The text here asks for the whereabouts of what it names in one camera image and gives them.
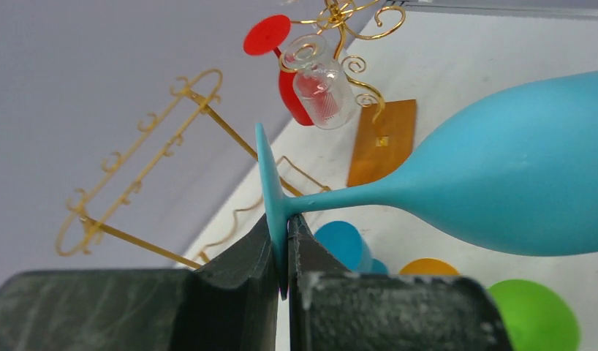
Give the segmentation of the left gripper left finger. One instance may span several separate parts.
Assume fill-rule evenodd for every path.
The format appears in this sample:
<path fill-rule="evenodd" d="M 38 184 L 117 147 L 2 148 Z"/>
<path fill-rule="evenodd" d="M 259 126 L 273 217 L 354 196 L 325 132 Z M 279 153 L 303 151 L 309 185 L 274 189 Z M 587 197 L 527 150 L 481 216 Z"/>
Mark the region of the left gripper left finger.
<path fill-rule="evenodd" d="M 267 223 L 203 267 L 28 271 L 0 287 L 0 350 L 273 350 Z"/>

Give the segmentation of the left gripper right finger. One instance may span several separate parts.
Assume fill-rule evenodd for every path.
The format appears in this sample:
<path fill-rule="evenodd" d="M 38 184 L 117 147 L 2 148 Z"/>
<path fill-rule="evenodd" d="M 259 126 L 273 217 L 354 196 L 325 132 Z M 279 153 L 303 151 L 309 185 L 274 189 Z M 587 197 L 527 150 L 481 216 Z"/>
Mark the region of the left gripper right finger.
<path fill-rule="evenodd" d="M 355 273 L 288 221 L 292 350 L 511 350 L 487 290 L 467 276 Z"/>

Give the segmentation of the clear glass tumbler goblet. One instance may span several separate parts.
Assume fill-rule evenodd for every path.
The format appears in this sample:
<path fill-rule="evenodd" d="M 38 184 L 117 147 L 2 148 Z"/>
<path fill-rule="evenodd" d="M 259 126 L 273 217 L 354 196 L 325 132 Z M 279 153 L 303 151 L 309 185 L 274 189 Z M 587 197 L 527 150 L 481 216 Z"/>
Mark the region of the clear glass tumbler goblet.
<path fill-rule="evenodd" d="M 360 115 L 350 83 L 323 36 L 307 34 L 293 40 L 281 62 L 295 76 L 292 88 L 314 126 L 338 129 Z"/>

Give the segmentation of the teal plastic goblet front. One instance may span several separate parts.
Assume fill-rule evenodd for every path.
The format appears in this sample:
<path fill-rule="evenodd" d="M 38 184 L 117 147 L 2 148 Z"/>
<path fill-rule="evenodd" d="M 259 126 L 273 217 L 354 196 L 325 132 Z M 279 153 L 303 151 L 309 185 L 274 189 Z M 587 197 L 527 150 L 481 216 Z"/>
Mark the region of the teal plastic goblet front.
<path fill-rule="evenodd" d="M 598 252 L 598 71 L 489 95 L 447 119 L 377 181 L 288 197 L 263 125 L 255 127 L 281 295 L 296 214 L 384 205 L 468 244 L 556 257 Z"/>

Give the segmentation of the red plastic goblet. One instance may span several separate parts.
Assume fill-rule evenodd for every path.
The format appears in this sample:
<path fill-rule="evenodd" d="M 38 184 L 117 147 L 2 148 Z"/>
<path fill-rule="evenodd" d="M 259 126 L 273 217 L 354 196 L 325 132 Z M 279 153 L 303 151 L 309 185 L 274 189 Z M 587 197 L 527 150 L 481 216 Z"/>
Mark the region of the red plastic goblet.
<path fill-rule="evenodd" d="M 245 36 L 243 51 L 250 56 L 272 52 L 276 58 L 281 58 L 279 46 L 288 37 L 291 25 L 291 20 L 282 14 L 271 15 L 261 20 Z M 298 124 L 311 127 L 314 124 L 292 87 L 294 77 L 294 72 L 279 71 L 278 87 L 281 100 Z"/>

